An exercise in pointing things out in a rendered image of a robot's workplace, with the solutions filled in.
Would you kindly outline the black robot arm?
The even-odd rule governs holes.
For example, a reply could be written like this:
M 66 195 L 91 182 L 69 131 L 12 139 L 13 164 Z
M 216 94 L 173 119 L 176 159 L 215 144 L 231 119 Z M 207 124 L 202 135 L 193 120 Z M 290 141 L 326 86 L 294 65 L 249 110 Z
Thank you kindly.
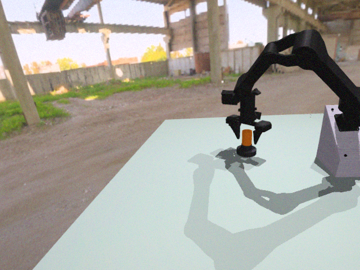
M 292 54 L 279 53 L 292 46 Z M 255 96 L 261 92 L 252 88 L 271 64 L 313 70 L 339 97 L 338 109 L 343 113 L 334 115 L 339 131 L 359 131 L 360 87 L 356 87 L 328 55 L 320 33 L 314 29 L 291 33 L 280 40 L 269 42 L 249 71 L 238 78 L 234 91 L 222 90 L 222 104 L 240 103 L 241 107 L 254 107 Z

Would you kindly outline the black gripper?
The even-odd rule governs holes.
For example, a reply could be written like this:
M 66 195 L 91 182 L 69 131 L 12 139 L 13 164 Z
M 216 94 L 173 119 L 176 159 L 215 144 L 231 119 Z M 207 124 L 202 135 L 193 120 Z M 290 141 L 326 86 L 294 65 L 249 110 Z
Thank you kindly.
M 237 139 L 240 139 L 240 126 L 242 124 L 252 125 L 255 127 L 255 130 L 253 131 L 254 136 L 254 144 L 256 145 L 258 142 L 258 139 L 260 135 L 263 132 L 266 132 L 267 130 L 272 128 L 272 124 L 269 121 L 255 121 L 257 118 L 255 118 L 255 111 L 257 108 L 254 107 L 240 107 L 238 109 L 238 112 L 240 112 L 240 115 L 230 115 L 226 117 L 226 123 L 229 124 L 231 129 L 233 130 L 235 136 Z

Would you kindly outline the dark grey round pedestal with short shaft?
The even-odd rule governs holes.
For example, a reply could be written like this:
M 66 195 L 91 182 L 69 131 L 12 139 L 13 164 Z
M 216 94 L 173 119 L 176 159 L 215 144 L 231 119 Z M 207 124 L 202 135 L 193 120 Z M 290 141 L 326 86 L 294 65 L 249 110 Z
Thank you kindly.
M 243 156 L 243 157 L 252 157 L 255 156 L 257 153 L 257 148 L 252 146 L 244 146 L 244 145 L 240 145 L 237 147 L 237 154 L 239 156 Z

